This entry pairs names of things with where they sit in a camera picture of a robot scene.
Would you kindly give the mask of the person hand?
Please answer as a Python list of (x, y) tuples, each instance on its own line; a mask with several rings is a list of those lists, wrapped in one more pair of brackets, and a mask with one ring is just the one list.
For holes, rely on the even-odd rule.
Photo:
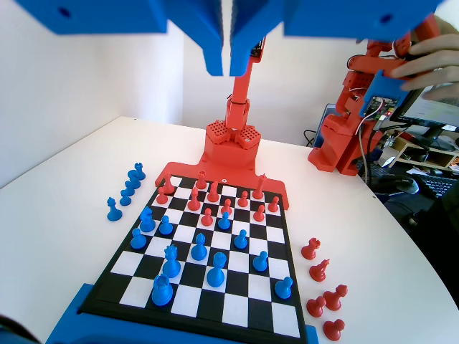
[(426, 100), (440, 101), (458, 97), (458, 35), (445, 34), (422, 41), (410, 48), (414, 59), (391, 72), (393, 78), (413, 75), (402, 85), (403, 90), (418, 90), (428, 86)]

